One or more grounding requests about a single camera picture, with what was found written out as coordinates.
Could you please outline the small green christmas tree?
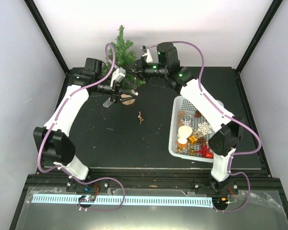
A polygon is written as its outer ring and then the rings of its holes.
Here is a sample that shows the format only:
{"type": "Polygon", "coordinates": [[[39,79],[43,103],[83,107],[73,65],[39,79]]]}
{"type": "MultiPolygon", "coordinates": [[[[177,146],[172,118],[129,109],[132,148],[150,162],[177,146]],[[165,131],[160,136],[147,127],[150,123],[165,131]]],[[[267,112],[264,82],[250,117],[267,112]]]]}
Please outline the small green christmas tree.
{"type": "MultiPolygon", "coordinates": [[[[124,38],[124,28],[125,27],[123,25],[120,25],[118,29],[119,33],[117,35],[117,38],[115,39],[115,42],[111,42],[115,48],[115,54],[116,54],[115,65],[118,67],[127,67],[128,65],[134,63],[137,60],[135,52],[132,50],[133,41],[124,38]]],[[[108,61],[108,59],[112,60],[112,58],[113,58],[113,52],[110,49],[108,51],[108,57],[106,57],[105,64],[103,64],[102,67],[103,76],[106,75],[110,70],[111,63],[108,61]]],[[[139,88],[142,85],[145,85],[145,80],[141,80],[140,83],[136,83],[136,85],[137,88],[139,88]]],[[[127,90],[127,91],[135,93],[136,90],[127,90]]]]}

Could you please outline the brown berry twig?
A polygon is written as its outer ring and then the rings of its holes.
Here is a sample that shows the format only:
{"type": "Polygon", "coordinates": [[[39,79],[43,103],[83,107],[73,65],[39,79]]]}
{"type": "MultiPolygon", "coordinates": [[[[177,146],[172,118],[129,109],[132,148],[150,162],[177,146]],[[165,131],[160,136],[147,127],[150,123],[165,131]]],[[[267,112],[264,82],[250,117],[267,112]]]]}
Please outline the brown berry twig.
{"type": "Polygon", "coordinates": [[[140,124],[142,124],[142,122],[144,121],[144,119],[143,119],[143,117],[142,117],[141,111],[139,111],[138,119],[139,119],[139,121],[140,121],[140,124]]]}

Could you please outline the white perforated plastic basket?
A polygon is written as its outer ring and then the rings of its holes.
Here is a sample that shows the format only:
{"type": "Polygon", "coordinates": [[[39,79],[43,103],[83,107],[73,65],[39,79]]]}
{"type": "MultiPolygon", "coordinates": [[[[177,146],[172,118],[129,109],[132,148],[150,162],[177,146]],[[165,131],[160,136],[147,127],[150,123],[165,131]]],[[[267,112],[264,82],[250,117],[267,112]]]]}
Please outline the white perforated plastic basket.
{"type": "Polygon", "coordinates": [[[200,154],[196,154],[195,156],[190,156],[188,154],[188,149],[200,150],[201,146],[196,143],[195,145],[190,145],[189,143],[185,148],[179,149],[178,147],[178,129],[182,126],[181,119],[191,120],[190,125],[192,126],[192,135],[195,135],[197,138],[205,137],[207,141],[213,136],[215,133],[212,130],[212,134],[203,135],[197,131],[197,125],[202,122],[208,122],[204,116],[200,118],[194,117],[196,107],[190,103],[187,99],[182,96],[177,96],[173,102],[172,108],[172,117],[170,123],[170,132],[169,132],[169,141],[168,141],[168,151],[169,153],[178,158],[191,160],[191,161],[201,161],[212,163],[214,159],[207,159],[201,157],[200,154]]]}

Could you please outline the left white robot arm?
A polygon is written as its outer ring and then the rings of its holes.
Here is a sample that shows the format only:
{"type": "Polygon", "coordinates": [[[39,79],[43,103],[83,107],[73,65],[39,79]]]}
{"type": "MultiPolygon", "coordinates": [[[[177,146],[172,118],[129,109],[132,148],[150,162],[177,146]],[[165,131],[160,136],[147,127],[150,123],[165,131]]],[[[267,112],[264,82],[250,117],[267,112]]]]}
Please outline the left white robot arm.
{"type": "Polygon", "coordinates": [[[137,96],[121,87],[126,77],[125,69],[111,65],[105,76],[101,72],[102,61],[87,58],[85,67],[70,76],[65,95],[52,117],[33,131],[38,169],[42,173],[61,169],[77,179],[76,185],[82,191],[89,191],[94,180],[88,176],[88,167],[78,159],[75,146],[69,139],[70,129],[81,107],[93,92],[109,94],[107,104],[122,102],[122,94],[128,95],[128,99],[137,96]]]}

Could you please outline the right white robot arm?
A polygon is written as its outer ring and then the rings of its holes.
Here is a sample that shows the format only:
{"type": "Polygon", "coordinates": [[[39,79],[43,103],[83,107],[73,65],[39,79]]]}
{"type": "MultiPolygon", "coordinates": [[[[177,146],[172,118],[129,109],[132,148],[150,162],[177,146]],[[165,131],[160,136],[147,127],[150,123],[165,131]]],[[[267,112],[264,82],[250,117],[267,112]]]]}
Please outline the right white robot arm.
{"type": "Polygon", "coordinates": [[[188,67],[182,67],[174,42],[156,46],[158,61],[153,62],[147,47],[145,54],[126,67],[137,78],[163,78],[167,86],[175,90],[205,117],[214,132],[208,140],[214,161],[210,172],[209,189],[220,193],[230,178],[232,158],[242,136],[242,122],[214,99],[201,84],[201,77],[194,77],[188,67]]]}

